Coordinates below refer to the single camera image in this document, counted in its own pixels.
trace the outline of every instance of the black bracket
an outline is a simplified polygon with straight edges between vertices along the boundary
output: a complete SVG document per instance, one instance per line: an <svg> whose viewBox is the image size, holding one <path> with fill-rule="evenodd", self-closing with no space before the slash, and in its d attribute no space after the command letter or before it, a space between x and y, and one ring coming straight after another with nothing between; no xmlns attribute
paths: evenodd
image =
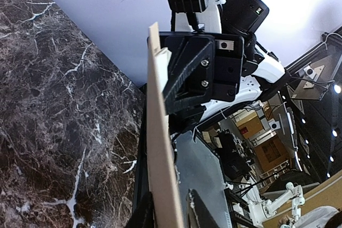
<svg viewBox="0 0 342 228"><path fill-rule="evenodd" d="M234 101L242 73L244 40L230 34L161 32L172 52L163 94L167 114L211 99Z"/></svg>
<svg viewBox="0 0 342 228"><path fill-rule="evenodd" d="M187 227L219 228L196 190L186 196ZM146 192L129 219L126 228L154 228L154 205L151 192Z"/></svg>
<svg viewBox="0 0 342 228"><path fill-rule="evenodd" d="M160 33L162 47L172 52L164 88L166 113L210 101L213 91L215 39L205 34Z"/></svg>

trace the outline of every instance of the cardboard box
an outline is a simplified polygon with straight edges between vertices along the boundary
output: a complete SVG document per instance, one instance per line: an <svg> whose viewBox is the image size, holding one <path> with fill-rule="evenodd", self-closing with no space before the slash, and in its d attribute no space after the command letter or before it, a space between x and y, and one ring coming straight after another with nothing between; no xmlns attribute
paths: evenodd
<svg viewBox="0 0 342 228"><path fill-rule="evenodd" d="M202 135L203 135L203 139L204 141L206 141L207 143L212 143L211 139L210 139L210 135L209 135L209 132L207 131L203 131L202 132Z"/></svg>
<svg viewBox="0 0 342 228"><path fill-rule="evenodd" d="M222 148L222 144L219 137L214 137L214 144L217 148Z"/></svg>
<svg viewBox="0 0 342 228"><path fill-rule="evenodd" d="M208 131L211 137L215 137L218 135L218 133L216 132L216 130L214 128L212 128L211 130Z"/></svg>
<svg viewBox="0 0 342 228"><path fill-rule="evenodd" d="M253 112L244 119L240 120L236 125L245 139L254 136L263 129L261 121L256 112Z"/></svg>

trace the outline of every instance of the screw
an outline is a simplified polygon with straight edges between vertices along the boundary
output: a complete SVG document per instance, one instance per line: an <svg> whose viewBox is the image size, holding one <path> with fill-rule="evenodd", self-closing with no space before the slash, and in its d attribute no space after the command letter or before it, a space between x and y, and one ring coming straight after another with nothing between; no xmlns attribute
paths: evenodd
<svg viewBox="0 0 342 228"><path fill-rule="evenodd" d="M201 85L202 85L202 87L207 87L208 85L209 85L209 82L208 81L206 81L206 80L203 80L202 82L201 82Z"/></svg>
<svg viewBox="0 0 342 228"><path fill-rule="evenodd" d="M209 61L206 60L206 59L201 61L201 65L202 65L203 67L207 67L208 64L209 64Z"/></svg>
<svg viewBox="0 0 342 228"><path fill-rule="evenodd" d="M234 90L228 90L227 95L229 95L229 96L234 96L234 95L235 95Z"/></svg>

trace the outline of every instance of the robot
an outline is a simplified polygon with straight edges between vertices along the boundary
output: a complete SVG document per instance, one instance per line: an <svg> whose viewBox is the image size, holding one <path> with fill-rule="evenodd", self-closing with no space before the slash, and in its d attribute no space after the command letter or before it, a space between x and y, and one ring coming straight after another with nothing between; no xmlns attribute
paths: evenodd
<svg viewBox="0 0 342 228"><path fill-rule="evenodd" d="M219 121L215 119L222 119L221 114L270 99L290 78L276 56L257 42L255 31L269 12L261 0L168 2L171 32L159 37L161 47L171 52L162 93L172 141L201 124ZM254 227L262 227L291 199L298 220L298 206L305 202L302 188L288 183L286 189L274 202L260 196L257 202L247 200Z"/></svg>
<svg viewBox="0 0 342 228"><path fill-rule="evenodd" d="M174 45L177 43L176 40L171 42L170 37L177 37L177 35L184 37L212 35L216 45L212 58L197 55L201 60L189 59L194 63L197 61L198 66L206 65L207 69L208 66L213 66L209 78L201 81L202 88L193 86L199 82L191 77L190 71L184 71L188 68L187 64L174 65L174 69L169 67L169 85L164 90L166 105L168 102L174 103L179 96L182 96L182 103L177 108L167 108L167 112L172 115L171 122L174 120L174 123L182 124L179 127L187 127L176 131L184 132L205 122L209 125L208 121L217 122L215 118L222 118L222 115L226 117L245 105L258 100L266 101L274 96L290 78L289 72L277 57L257 42L255 32L269 13L269 8L261 0L168 0L168 2L172 11L172 32L161 33L162 47L166 46L174 50ZM237 48L241 45L242 51L238 51ZM179 46L178 50L184 52L186 48ZM172 56L174 62L171 63L178 61L179 64L181 58L184 57L175 53ZM192 71L200 73L194 67ZM173 76L176 75L182 76L182 81L173 80ZM207 94L201 91L203 88L206 89ZM186 99L184 97L186 94L191 96Z"/></svg>

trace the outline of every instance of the gray metal panel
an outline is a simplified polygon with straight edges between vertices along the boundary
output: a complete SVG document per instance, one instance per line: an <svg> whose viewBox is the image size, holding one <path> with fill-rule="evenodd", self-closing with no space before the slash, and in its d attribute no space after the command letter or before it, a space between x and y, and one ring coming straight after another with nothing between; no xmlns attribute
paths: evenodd
<svg viewBox="0 0 342 228"><path fill-rule="evenodd" d="M340 67L342 62L342 56L334 54L331 56L327 56L319 61L313 62L310 64L311 68L317 68L324 65L324 69L320 74L319 79L317 82L327 82L329 80L333 80L336 75L338 68ZM294 91L291 99L294 100L322 100L325 96L327 89L318 87L315 85L313 88L304 88L306 81L301 81Z"/></svg>
<svg viewBox="0 0 342 228"><path fill-rule="evenodd" d="M293 131L294 134L291 133L291 127L290 127L290 120L287 116L287 112L290 113L290 120L292 122L292 126L293 126ZM296 137L296 126L293 120L293 113L292 113L292 109L291 108L287 108L286 109L286 105L285 103L283 103L282 105L280 105L279 107L276 107L273 110L273 117L275 121L279 121L280 122L280 129L276 130L276 133L279 137L279 139L282 141L282 143L285 145L285 147L291 151L292 153L294 153L295 151L297 151L296 147L297 147L297 137Z"/></svg>
<svg viewBox="0 0 342 228"><path fill-rule="evenodd" d="M198 138L192 140L192 132L177 139L177 169L180 173L180 195L184 222L186 222L186 194L195 189L214 220L221 228L231 228L224 180L219 159Z"/></svg>

